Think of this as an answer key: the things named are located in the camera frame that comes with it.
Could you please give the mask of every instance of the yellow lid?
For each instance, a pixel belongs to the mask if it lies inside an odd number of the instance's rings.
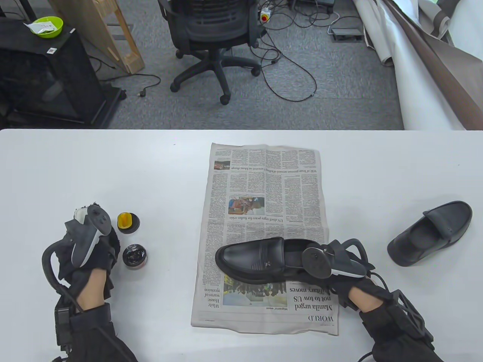
[[[117,227],[119,229],[129,229],[132,226],[132,215],[129,212],[123,212],[117,217]]]

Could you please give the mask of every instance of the office chair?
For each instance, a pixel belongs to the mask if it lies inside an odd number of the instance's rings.
[[[174,78],[170,89],[177,92],[185,80],[207,70],[214,71],[223,90],[220,102],[230,102],[230,89],[223,67],[251,68],[260,75],[258,60],[225,55],[232,46],[258,47],[266,31],[258,24],[256,0],[158,0],[161,15],[168,22],[176,57],[192,55],[199,63]]]

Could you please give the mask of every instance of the sleeve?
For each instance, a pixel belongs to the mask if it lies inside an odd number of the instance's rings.
[[[374,338],[372,356],[376,362],[443,362],[422,340],[411,338],[400,330],[385,305],[360,317]]]
[[[103,327],[107,335],[117,344],[118,350],[98,329],[75,332],[72,335],[72,351],[67,362],[138,362],[134,353],[116,337],[114,326],[109,323]]]

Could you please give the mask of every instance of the wrist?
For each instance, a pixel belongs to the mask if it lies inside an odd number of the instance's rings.
[[[77,303],[83,310],[97,308],[104,305],[104,285],[107,273],[103,269],[93,269],[89,281],[77,297]]]
[[[349,291],[349,299],[363,313],[367,313],[372,310],[375,310],[384,304],[384,302],[381,299],[376,298],[375,296],[372,296],[370,294],[367,294],[366,292],[363,292],[362,290],[356,287],[352,287],[352,289]]]

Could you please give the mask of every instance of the gray carpet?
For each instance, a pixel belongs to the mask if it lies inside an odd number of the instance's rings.
[[[2,7],[6,1],[10,0],[0,0]],[[41,5],[42,1],[32,0],[32,5]],[[175,57],[169,28],[156,0],[118,3],[127,22],[134,24],[132,33],[146,63],[142,73],[160,76],[161,84],[149,88],[146,97],[140,98],[136,94],[156,79],[135,76],[115,81],[115,86],[127,90],[128,98],[119,104],[111,128],[403,129],[394,69],[381,65],[376,53],[363,42],[334,43],[327,28],[292,25],[271,31],[284,54],[315,77],[317,92],[307,101],[288,102],[268,89],[262,75],[253,77],[249,70],[228,68],[225,73],[231,100],[222,106],[222,91],[213,72],[186,81],[178,93],[170,91],[173,78],[197,60],[192,56],[181,60]],[[342,16],[357,15],[351,0],[337,0],[335,10]],[[45,7],[36,11],[39,16],[51,14]],[[281,28],[290,21],[276,15],[269,26]],[[309,24],[301,15],[297,22]],[[351,24],[360,24],[360,20],[341,19],[337,26]],[[90,44],[86,48],[91,55],[109,61]],[[246,45],[233,48],[233,53],[253,57]],[[105,66],[98,72],[101,79],[120,74]],[[313,91],[311,78],[286,59],[265,68],[265,75],[272,88],[284,97],[301,99]]]

